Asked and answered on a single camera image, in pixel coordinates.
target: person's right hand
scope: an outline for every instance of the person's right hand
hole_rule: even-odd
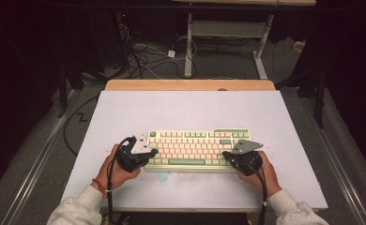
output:
[[[259,169],[258,172],[266,182],[267,197],[270,197],[273,194],[280,191],[282,188],[279,185],[279,182],[278,182],[278,179],[277,179],[277,174],[274,171],[274,167],[268,161],[265,152],[258,151],[258,153],[259,153],[259,156],[262,158],[262,161],[263,161],[262,167]],[[236,171],[236,173],[238,174],[239,179],[241,179],[242,181],[251,183],[257,190],[259,190],[261,193],[263,193],[262,183],[260,182],[260,180],[256,176],[256,174],[246,176],[244,173],[242,173],[240,171]]]
[[[113,160],[117,147],[118,144],[115,144],[111,154],[104,160],[103,165],[100,168],[99,174],[96,177],[96,180],[98,180],[104,188],[107,188],[107,171],[109,170],[109,164]],[[119,166],[118,162],[116,162],[113,167],[113,177],[111,180],[113,183],[112,189],[120,187],[127,180],[136,178],[139,175],[140,171],[140,169],[137,169],[133,172],[126,172]],[[99,189],[98,184],[96,184],[95,182],[92,183],[92,187]]]

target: keyboard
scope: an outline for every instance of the keyboard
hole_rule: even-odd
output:
[[[233,172],[235,169],[221,154],[230,151],[239,140],[250,140],[246,128],[214,130],[151,130],[147,144],[159,152],[151,158],[147,171]]]

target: white table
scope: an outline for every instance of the white table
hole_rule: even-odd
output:
[[[314,6],[315,0],[174,0],[189,4],[236,4],[236,5],[272,5],[276,7],[306,7]],[[260,38],[259,46],[252,52],[253,61],[256,65],[260,79],[267,79],[266,71],[262,62],[262,53],[265,48],[268,32],[274,16],[268,15],[265,22],[223,22],[223,21],[196,21],[189,13],[187,50],[184,76],[191,77],[192,65],[192,37],[237,37],[237,38]]]
[[[249,128],[297,202],[328,208],[279,91],[103,91],[63,199],[78,196],[115,143],[150,129]],[[146,172],[114,193],[117,211],[254,212],[235,173]]]

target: white sleeve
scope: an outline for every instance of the white sleeve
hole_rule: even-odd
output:
[[[320,218],[311,207],[305,203],[297,203],[286,189],[273,194],[268,198],[269,205],[277,215],[277,225],[295,224],[322,224],[328,223]]]
[[[100,205],[103,196],[100,191],[88,186],[78,198],[67,198],[58,205],[48,220],[54,224],[97,224],[101,223]]]

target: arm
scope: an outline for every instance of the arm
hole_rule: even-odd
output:
[[[78,198],[67,198],[58,205],[52,212],[48,224],[100,224],[101,214],[99,213],[100,205],[103,201],[102,188],[107,187],[107,168],[113,160],[116,150],[116,144],[112,153],[104,160],[96,180],[92,182]],[[132,173],[122,170],[118,163],[114,165],[113,170],[113,189],[120,187],[125,181],[137,177],[140,169]]]
[[[305,203],[297,203],[286,189],[282,189],[277,179],[277,174],[273,165],[268,161],[263,151],[258,152],[262,158],[263,165],[259,174],[263,176],[267,186],[267,198],[269,205],[277,215],[277,224],[327,224],[322,218],[314,213],[311,207]],[[256,175],[246,176],[240,171],[236,171],[239,179],[251,183],[261,193],[262,184]]]

